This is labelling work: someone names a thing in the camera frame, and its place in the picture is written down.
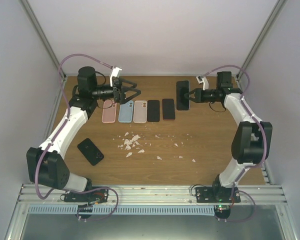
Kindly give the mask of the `phone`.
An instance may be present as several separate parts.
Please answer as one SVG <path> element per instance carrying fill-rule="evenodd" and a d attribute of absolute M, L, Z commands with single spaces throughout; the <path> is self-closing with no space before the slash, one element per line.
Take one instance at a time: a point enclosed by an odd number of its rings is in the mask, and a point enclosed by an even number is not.
<path fill-rule="evenodd" d="M 178 111 L 188 111 L 190 109 L 190 101 L 185 97 L 189 92 L 190 82 L 188 80 L 178 81 L 176 83 L 176 109 Z"/>
<path fill-rule="evenodd" d="M 174 99 L 164 98 L 162 100 L 162 118 L 166 121 L 173 121 L 176 119 Z"/>

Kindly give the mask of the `beige phone case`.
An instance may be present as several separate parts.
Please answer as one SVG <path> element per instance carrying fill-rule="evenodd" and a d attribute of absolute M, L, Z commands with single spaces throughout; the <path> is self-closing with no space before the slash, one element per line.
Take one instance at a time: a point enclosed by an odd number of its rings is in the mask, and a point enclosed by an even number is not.
<path fill-rule="evenodd" d="M 143 124 L 147 122 L 147 107 L 146 100 L 136 100 L 134 102 L 133 110 L 133 122 L 137 124 Z"/>

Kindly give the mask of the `blue phone case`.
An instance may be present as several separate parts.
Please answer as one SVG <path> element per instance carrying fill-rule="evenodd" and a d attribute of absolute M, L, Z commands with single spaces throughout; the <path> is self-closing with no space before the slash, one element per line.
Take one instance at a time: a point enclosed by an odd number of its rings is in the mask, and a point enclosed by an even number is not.
<path fill-rule="evenodd" d="M 131 123 L 133 119 L 134 101 L 130 100 L 125 104 L 121 104 L 119 108 L 118 122 Z"/>

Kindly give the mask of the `black smartphone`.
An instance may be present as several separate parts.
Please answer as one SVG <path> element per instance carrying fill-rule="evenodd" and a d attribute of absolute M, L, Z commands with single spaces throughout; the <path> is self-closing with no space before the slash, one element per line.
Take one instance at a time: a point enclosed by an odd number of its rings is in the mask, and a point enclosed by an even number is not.
<path fill-rule="evenodd" d="M 147 101 L 147 121 L 159 122 L 160 121 L 160 101 L 148 100 Z"/>

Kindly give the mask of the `pink phone case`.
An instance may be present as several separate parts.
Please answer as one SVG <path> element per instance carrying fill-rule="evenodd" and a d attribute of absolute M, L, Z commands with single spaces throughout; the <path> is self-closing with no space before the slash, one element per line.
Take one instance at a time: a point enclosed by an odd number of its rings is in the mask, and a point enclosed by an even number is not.
<path fill-rule="evenodd" d="M 104 124 L 112 124 L 116 121 L 117 104 L 106 100 L 102 107 L 101 121 Z"/>

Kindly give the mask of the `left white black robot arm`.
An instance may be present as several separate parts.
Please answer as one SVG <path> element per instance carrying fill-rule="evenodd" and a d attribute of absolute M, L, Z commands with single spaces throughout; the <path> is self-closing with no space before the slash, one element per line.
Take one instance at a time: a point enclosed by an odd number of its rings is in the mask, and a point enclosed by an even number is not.
<path fill-rule="evenodd" d="M 136 83 L 119 76 L 120 71 L 119 67 L 115 67 L 110 73 L 110 83 L 98 84 L 99 72 L 92 66 L 78 70 L 77 87 L 67 102 L 63 118 L 39 147 L 31 147 L 26 153 L 29 179 L 36 188 L 43 185 L 74 191 L 82 202 L 92 199 L 93 189 L 88 186 L 88 179 L 71 173 L 64 157 L 80 128 L 95 111 L 98 100 L 125 104 L 141 94 Z"/>

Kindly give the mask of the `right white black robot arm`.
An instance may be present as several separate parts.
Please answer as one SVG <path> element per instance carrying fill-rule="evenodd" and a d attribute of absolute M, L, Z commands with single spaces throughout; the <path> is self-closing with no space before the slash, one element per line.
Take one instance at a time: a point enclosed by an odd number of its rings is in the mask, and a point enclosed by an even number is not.
<path fill-rule="evenodd" d="M 210 188 L 213 200 L 222 203 L 235 195 L 235 188 L 248 170 L 259 168 L 268 158 L 273 126 L 252 111 L 243 91 L 234 87 L 230 71 L 217 73 L 215 89 L 209 88 L 204 75 L 198 75 L 196 80 L 202 88 L 191 90 L 185 97 L 194 103 L 221 103 L 237 125 L 231 144 L 232 158 Z"/>

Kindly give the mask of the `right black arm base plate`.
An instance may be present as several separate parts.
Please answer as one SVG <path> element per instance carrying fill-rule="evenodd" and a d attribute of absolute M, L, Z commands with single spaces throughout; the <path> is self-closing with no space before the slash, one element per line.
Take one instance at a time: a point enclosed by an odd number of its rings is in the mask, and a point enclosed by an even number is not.
<path fill-rule="evenodd" d="M 232 194 L 232 188 L 194 185 L 190 189 L 190 193 L 196 198 L 197 203 L 231 204 L 241 202 L 240 195 Z"/>

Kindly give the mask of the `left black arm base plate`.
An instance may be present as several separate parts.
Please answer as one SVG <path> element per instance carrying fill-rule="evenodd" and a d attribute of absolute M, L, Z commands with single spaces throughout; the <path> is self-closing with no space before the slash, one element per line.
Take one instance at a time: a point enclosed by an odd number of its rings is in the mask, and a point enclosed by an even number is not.
<path fill-rule="evenodd" d="M 60 196 L 60 200 L 66 203 L 86 203 L 86 204 L 101 204 L 108 201 L 109 190 L 101 188 L 89 193 L 64 193 Z"/>

